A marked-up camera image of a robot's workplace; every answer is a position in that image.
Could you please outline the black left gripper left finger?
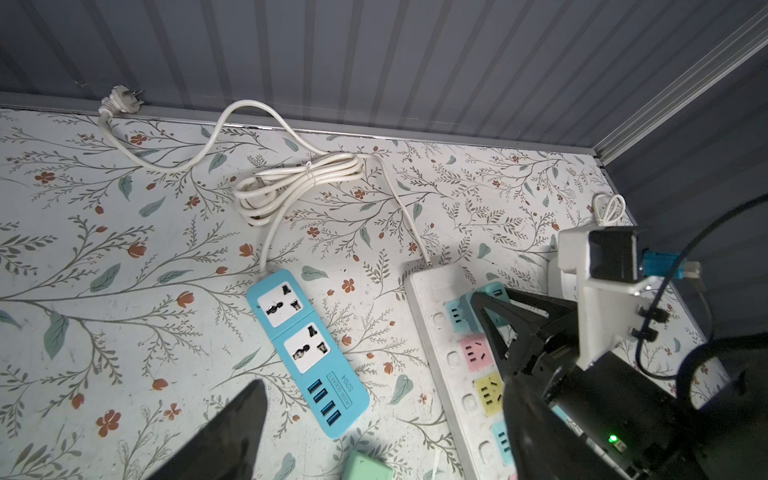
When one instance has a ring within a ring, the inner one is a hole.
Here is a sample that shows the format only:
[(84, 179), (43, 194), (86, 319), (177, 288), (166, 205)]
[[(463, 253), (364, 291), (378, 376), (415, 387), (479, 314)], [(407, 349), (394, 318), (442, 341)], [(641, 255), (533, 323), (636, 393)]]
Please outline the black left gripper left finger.
[(150, 477), (252, 478), (267, 410), (266, 387), (254, 380)]

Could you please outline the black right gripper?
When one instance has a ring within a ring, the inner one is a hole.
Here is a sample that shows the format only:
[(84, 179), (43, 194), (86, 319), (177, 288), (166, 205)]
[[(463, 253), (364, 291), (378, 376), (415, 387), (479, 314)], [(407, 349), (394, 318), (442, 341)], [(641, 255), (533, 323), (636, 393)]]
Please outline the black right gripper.
[[(508, 300), (483, 292), (470, 306), (502, 378), (522, 376), (548, 407), (609, 466), (619, 479), (699, 479), (675, 399), (613, 353), (582, 370), (568, 358), (542, 355), (531, 373), (537, 327), (578, 326), (578, 304), (537, 293), (506, 289)], [(491, 315), (508, 326), (507, 342)]]

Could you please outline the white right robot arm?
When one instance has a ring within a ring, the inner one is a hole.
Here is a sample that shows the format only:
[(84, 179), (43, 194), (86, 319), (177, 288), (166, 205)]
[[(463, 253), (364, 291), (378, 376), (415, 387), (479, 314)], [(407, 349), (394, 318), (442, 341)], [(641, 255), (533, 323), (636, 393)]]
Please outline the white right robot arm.
[[(575, 302), (505, 289), (472, 293), (504, 384), (508, 442), (522, 479), (763, 479), (767, 475), (767, 338), (692, 350), (667, 392), (613, 353), (579, 367)], [(755, 352), (740, 375), (695, 406), (711, 358)]]

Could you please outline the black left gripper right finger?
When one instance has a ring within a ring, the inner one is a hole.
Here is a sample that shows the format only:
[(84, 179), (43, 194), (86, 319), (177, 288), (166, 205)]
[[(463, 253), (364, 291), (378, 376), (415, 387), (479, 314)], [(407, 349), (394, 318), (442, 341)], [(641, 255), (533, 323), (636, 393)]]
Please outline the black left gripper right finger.
[(522, 376), (504, 379), (503, 413), (520, 479), (619, 479)]

